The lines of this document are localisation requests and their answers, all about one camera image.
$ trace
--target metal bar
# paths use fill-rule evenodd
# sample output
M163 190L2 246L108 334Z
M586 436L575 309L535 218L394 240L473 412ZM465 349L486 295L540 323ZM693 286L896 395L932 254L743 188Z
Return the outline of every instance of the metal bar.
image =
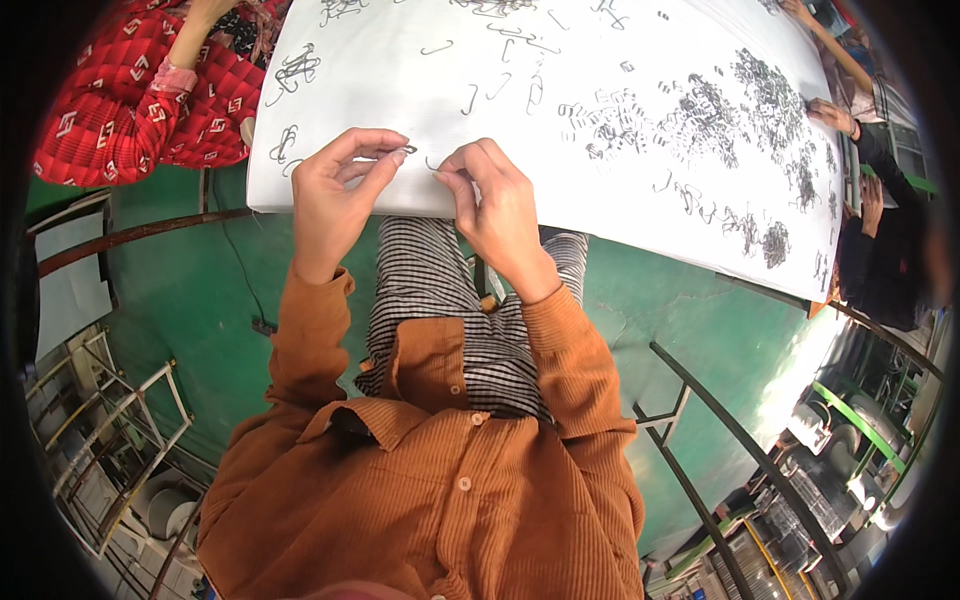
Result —
M894 468L898 473L903 473L905 467L903 460L900 456L897 455L897 451L890 446L886 440L883 439L880 434L864 419L857 415L850 404L844 402L837 394L834 394L827 388L823 386L819 381L813 381L810 383L810 387L813 388L814 392L823 397L827 401L827 404L837 409L841 415L847 418L847 420L853 423L853 426L863 432L863 435L870 440L880 452L883 453L883 456L887 457L887 460L893 463Z
M650 577L654 574L654 566L652 563L646 563L647 568L643 570L643 577L640 579L640 583L643 585L643 600L651 600L650 594L647 593L647 588L650 587Z
M160 571L156 574L156 579L154 580L154 587L150 590L150 595L147 597L147 600L156 600L158 594L160 594L160 588L163 586L163 580L166 579L167 571L170 570L170 565L174 561L174 556L177 554L177 550L180 549L180 545L183 543L183 540L186 539L187 531L190 529L190 526L193 525L193 521L197 520L197 516L200 514L200 507L204 504L204 496L206 492L200 494L200 497L197 498L197 504L194 505L193 511L190 512L190 516L186 518L186 522L183 523L183 529L177 534L177 538L174 540L170 550L167 552L167 558L163 560L163 565L160 567Z
M68 248L63 252L58 252L49 258L41 260L37 265L37 277L43 278L57 269L65 267L81 258L87 258L93 254L116 248L127 242L132 242L158 233L173 231L174 229L188 228L203 223L214 223L216 221L226 221L236 217L246 217L251 214L249 208L234 208L231 210L221 210L219 212L205 212L199 215L189 215L186 217L177 217L165 221L156 221L146 225L138 225L133 228L115 231L103 237L94 238L73 248Z
M680 486L684 489L684 492L686 492L686 497L689 498L693 509L697 512L697 515L700 516L700 520L703 521L704 527L707 528L707 533L713 538L717 552L720 553L720 558L722 558L723 562L727 565L727 570L730 572L731 577L733 577L733 584L736 585L737 591L740 592L740 597L743 598L743 600L755 600L754 593L747 583L747 578L743 576L743 571L740 570L740 565L737 564L733 552L731 552L730 547L727 545L727 540L724 539L723 534L720 533L720 528L713 522L713 514L707 508L707 505L704 504L703 498L700 497L696 488L693 487L693 483L687 478L684 469L680 466L680 463L673 455L673 452L670 451L670 448L662 445L662 438L657 435L657 431L654 430L653 427L647 427L646 429L647 433L650 434L650 438L660 451L660 454L663 455L663 460L670 466L670 470L673 471L673 474L677 477L677 481L680 482Z
M756 534L754 526L750 524L749 519L745 519L743 524L747 526L747 531L750 532L750 537L756 542L756 547L760 549L760 552L763 554L763 558L767 560L767 564L770 566L770 570L774 572L774 575L777 576L777 581L780 582L780 587L783 588L783 593L786 594L786 600L793 600L793 594L790 593L790 589L786 586L786 582L783 581L783 577L780 575L780 571L777 569L777 566L774 564L774 560L770 558L770 553L767 552L767 549L763 546L763 543L760 541L760 537Z
M141 397L138 400L140 402L140 408L143 410L143 416L147 418L147 423L150 424L150 428L154 431L154 435L156 436L156 439L161 444L166 444L166 442L163 440L163 436L160 435L160 430L156 428L156 423L154 422L154 416L150 414L150 409L147 408L146 398Z
M933 406L930 408L930 416L926 418L926 423L924 423L924 430L920 432L917 442L913 444L913 447L910 449L910 457L906 459L906 465L903 467L900 477L890 486L890 491L883 496L883 501L876 505L874 514L878 513L880 507L885 506L894 497L894 494L897 493L897 490L900 488L900 484L906 478L907 471L913 467L913 464L917 461L917 457L920 456L920 450L924 446L924 442L926 442L926 435L933 429L933 420L936 418L937 411L940 409L940 398L943 397L943 395L944 387L941 386L937 397L933 400Z
M91 471L93 471L93 468L97 465L97 463L100 462L100 459L102 459L107 454L107 452L109 452L110 448L113 447L116 441L119 440L121 436L123 436L123 432L127 431L128 425L130 425L130 423L126 422L124 423L123 427L120 427L119 429L117 429L116 432L110 437L110 439L107 440L107 443L104 444L103 447L101 447L100 450L94 455L93 460L90 461L90 464L87 465L83 471L81 471L80 476L77 477L77 481L74 482L73 487L70 488L70 492L66 495L67 502L70 502L70 500L73 500L73 496L77 495L77 492L80 490L80 486L83 485L84 481L86 480L86 476L89 475Z
M47 381L50 381L50 379L57 374L57 371L63 368L63 365L70 362L70 358L73 356L73 352L70 352L69 354L61 358L61 360L56 365L54 365L50 371L48 371L40 379L38 379L34 384L34 387L30 388L30 392L27 392L27 395L24 397L24 401L29 402L30 398L32 398L34 394L36 394L40 390L40 388L42 388L44 384L46 384Z
M867 379L867 363L870 362L870 353L874 351L874 344L876 344L876 336L871 336L867 340L867 351L863 354L863 360L853 371L853 377L857 378L857 381L853 382L853 386L857 389L862 388L863 382Z
M867 446L867 451L863 454L863 458L860 459L860 462L853 470L853 475L850 476L851 481L856 479L857 476L863 472L863 469L867 468L867 465L870 464L870 461L874 460L874 454L876 454L876 446L873 444L873 442L870 442L870 445Z
M147 468L143 470L143 474L140 475L140 478L137 480L136 484L131 487L130 494L116 512L116 515L113 517L113 522L110 524L109 529L107 529L107 535L100 544L100 552L98 553L98 556L103 556L103 552L107 548L110 538L113 537L113 532L116 530L117 524L120 522L120 519L123 518L124 511L126 511L127 507L129 507L131 502L133 502L133 497L136 496L137 492L140 491L140 488L143 487L143 484L147 483L147 479L150 477L150 474L154 472L154 469L160 464L160 462L163 460L163 457L167 455L167 452L170 451L170 448L177 443L177 439L183 435L183 432L186 431L186 428L191 424L192 423L190 422L184 423L180 426L180 429L174 433L174 435L170 436L170 441L167 443L167 445L156 453L154 460L151 461Z
M836 301L836 300L834 300L833 302L831 302L831 303L830 303L830 306L832 306L833 308L839 310L840 312L842 312L843 314L847 315L848 317L850 317L850 318L853 319L854 321L856 321L856 322L858 322L858 323L860 323L860 324L862 324L862 325L870 328L870 330L873 331L874 334L876 334L876 336L877 336L878 338L880 338L880 339L883 340L884 342L888 342L888 343L890 343L890 344L893 344L893 345L896 346L897 348L900 348L901 350L903 350L904 352L906 352L907 356L909 356L911 359L913 359L914 361L916 361L917 363L919 363L924 369L927 369L928 371L930 371L931 373L933 373L933 375L934 375L937 379L940 379L941 381L944 380L944 372L941 371L939 367L937 367L936 365L934 365L933 362L932 362L929 358L927 358L926 356L923 356L922 354L920 354L919 352L917 352L917 350L916 350L915 348L913 348L912 346L910 346L909 344L907 344L906 342L904 342L902 339L900 339L899 337L897 337L897 336L894 335L893 333L890 333L889 331L887 331L886 328L883 327L883 325L877 323L876 321L874 321L874 320L871 319L870 317L868 317L868 316L866 316L866 315L864 315L864 314L861 314L861 313L853 310L853 309L850 308L849 306L845 306L845 305L841 304L840 302L838 302L838 301Z
M86 344L83 345L83 348L84 348L84 350L86 350L86 353L89 354L89 355L93 358L93 360L97 361L97 363L99 363L100 366L104 368L104 371L110 373L110 375L111 375L114 379L116 379L117 381L119 381L120 384L121 384L123 387L127 388L127 389L130 390L131 392L136 389L136 388L134 388L134 386L132 386L131 384L127 383L127 381L125 381L124 378L120 376L120 373L116 372L113 368L110 367L110 365L108 365L107 363L105 363L105 362L104 362L104 359L102 359L102 358L100 358L99 356L97 356L97 353L96 353L96 352L94 352L93 350L91 350L90 348L88 348L88 347L86 346Z
M847 590L851 589L851 583L847 571L840 563L840 557L837 556L836 550L833 548L833 544L830 542L827 534L824 533L823 527L820 526L816 517L810 512L809 507L806 506L804 500L800 498L800 495L794 489L793 485L790 484L786 477L783 476L783 473L780 472L780 468L774 465L770 457L767 456L767 453L763 451L763 448L761 448L750 434L747 433L746 429L727 412L727 409L707 391L707 388L701 385L673 356L670 356L657 342L651 342L650 349L659 356L684 383L693 389L693 393L707 405L707 408L713 411L713 414L720 419L720 422L727 426L727 429L729 429L733 436L743 445L744 449L754 457L754 460L760 468L767 473L767 476L773 481L774 487L783 494L783 499L790 505L790 508L797 515L797 519L800 520L801 525L810 535L817 550L827 560L827 568L833 577L840 595L847 593Z
M57 442L57 438L59 438L60 435L61 435L64 431L66 431L66 428L70 425L70 423L73 422L73 419L75 419L76 417L79 417L79 416L80 416L80 413L82 413L82 412L83 412L84 410L86 410L89 406L91 406L91 405L93 404L93 401L96 400L98 397L100 397L100 393L101 393L103 390L105 390L105 389L107 388L107 386L109 386L109 384L113 383L113 381L114 381L114 378L113 378L113 376L111 376L110 379L107 380L107 383L105 383L104 385L102 385L102 386L100 386L99 388L97 388L97 391L96 391L96 392L94 392L93 394L91 394L90 397L87 398L87 399L84 401L84 403L81 404L81 405L77 408L77 410L73 411L73 414L72 414L72 415L70 415L69 417L66 418L66 420L63 422L63 424L60 426L60 428L54 433L54 435L50 438L50 440L49 440L49 441L46 443L46 445L43 447L43 450L44 450L45 452L49 452L49 451L50 451L50 448L52 448L53 445Z
M800 575L801 581L804 582L806 586L806 593L810 594L810 600L819 600L819 596L813 591L813 586L810 585L810 580L806 578L806 573L803 571L797 571L797 574Z
M133 429L137 431L140 435L142 435L144 440L146 440L147 442L150 442L151 444L155 445L158 448L162 448L164 446L163 443L158 442L148 434L148 427L140 419L134 416L129 416L129 419L130 419L129 423L133 425ZM210 472L214 474L216 474L216 472L219 470L219 467L217 467L216 465L209 463L208 461L205 461L204 459L200 458L199 456L197 456L196 454L194 454L193 452L191 452L190 450L187 450L182 446L176 446L176 451L183 453L192 461L194 461L201 467L206 467L207 469L209 469Z
M173 367L177 364L177 361L170 359L170 366ZM174 401L177 403L177 409L180 411L180 416L183 417L183 422L193 420L186 413L186 409L183 408L183 400L180 399L180 391L177 389L177 384L174 382L174 374L172 371L167 372L167 385L170 386L170 392L174 395Z
M677 396L677 403L673 406L673 422L667 423L666 429L663 430L663 445L670 444L670 438L673 437L673 432L677 430L677 423L680 421L680 415L683 413L686 406L686 401L690 398L690 386L683 384L680 388L680 394Z
M102 434L104 431L107 430L107 427L109 427L110 424L117 417L120 416L120 413L122 413L124 409L126 409L128 406L133 404L133 401L136 400L137 398L137 394L142 393L144 390L146 390L151 385L153 385L169 369L170 369L170 363L167 363L163 366L163 368L161 368L159 371L151 375L149 379L147 379L146 381L143 382L142 385L140 385L140 388L136 392L133 392L132 394L124 398L124 400L117 405L117 407L113 410L113 412L107 415L107 419L104 420L104 422L101 423L100 426L97 427L93 431L93 433L91 433L86 438L86 440L84 441L84 445L81 446L79 450L77 450L77 454L74 455L73 459L70 461L70 464L66 466L66 468L63 470L63 473L60 474L60 478L57 479L57 483L54 485L54 490L53 490L54 497L57 497L57 495L60 493L60 489L63 487L63 484L66 483L67 477L69 477L70 473L73 472L73 469L77 467L77 464L83 458L84 453L87 452L90 449L90 447L93 445L93 441L99 438L100 434Z
M634 412L636 412L637 408L638 406L635 404ZM640 425L645 429L647 427L660 427L663 424L669 425L675 420L677 420L677 418L674 415L667 413L665 415L655 415L653 417L648 417L646 419L637 418L636 424Z

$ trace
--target white paper sheet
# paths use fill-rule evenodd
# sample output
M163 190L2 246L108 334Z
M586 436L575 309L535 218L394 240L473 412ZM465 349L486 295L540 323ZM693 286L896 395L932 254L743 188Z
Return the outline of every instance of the white paper sheet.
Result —
M408 135L375 211L452 217L430 177L492 137L540 222L823 300L842 209L809 35L758 0L297 0L267 73L248 205L349 127Z
M104 234L104 213L95 212L36 235L36 260ZM113 309L109 288L100 279L97 256L57 269L40 280L40 331L36 360Z

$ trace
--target black and white striped fabric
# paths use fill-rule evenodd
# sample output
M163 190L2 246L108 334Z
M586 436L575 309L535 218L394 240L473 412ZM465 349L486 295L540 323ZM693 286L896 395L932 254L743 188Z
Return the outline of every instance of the black and white striped fabric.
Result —
M584 233L561 231L543 243L560 278L583 304L587 269ZM491 315L480 310L473 279L446 219L384 217L376 261L376 302L367 334L373 368L354 383L367 396L383 384L396 327L407 319L460 317L464 321L464 376L470 407L501 419L552 421L540 400L520 299L511 292Z

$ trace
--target pink sleeve cuff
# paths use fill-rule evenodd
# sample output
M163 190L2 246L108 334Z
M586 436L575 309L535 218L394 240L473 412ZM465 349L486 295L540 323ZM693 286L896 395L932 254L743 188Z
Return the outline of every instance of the pink sleeve cuff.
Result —
M193 91L197 84L197 74L191 69L181 69L170 64L169 57L164 57L160 67L156 70L154 80L150 82L152 91L165 91L179 94Z

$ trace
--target shirt sleeve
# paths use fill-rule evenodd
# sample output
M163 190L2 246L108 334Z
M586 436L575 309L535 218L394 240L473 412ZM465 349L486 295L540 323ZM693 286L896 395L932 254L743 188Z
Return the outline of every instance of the shirt sleeve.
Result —
M875 242L862 229L863 221L851 217L840 235L840 296L854 302L864 296Z
M91 87L58 108L36 150L34 170L67 185L119 185L153 172L197 75L164 59L136 105Z
M273 383L266 400L274 406L244 420L230 435L204 499L199 543L250 482L296 445L321 407L346 399L337 377L347 369L347 351L340 342L350 325L347 295L353 286L343 268L323 285L303 281L293 267L288 271L278 329L271 337Z
M899 212L892 215L895 219L909 219L915 222L919 227L924 219L924 206L917 196L917 190L913 189L906 176L900 170L893 155L887 150L885 144L877 140L870 132L860 127L860 137L853 142L856 144L857 153L860 155L860 161L871 166L876 172L876 176L883 182L883 186L890 192L900 207ZM883 211L883 218L891 217L890 210Z
M636 541L643 500L623 454L636 424L620 416L620 380L603 337L562 285L523 306L540 395L587 483L627 589L642 597Z

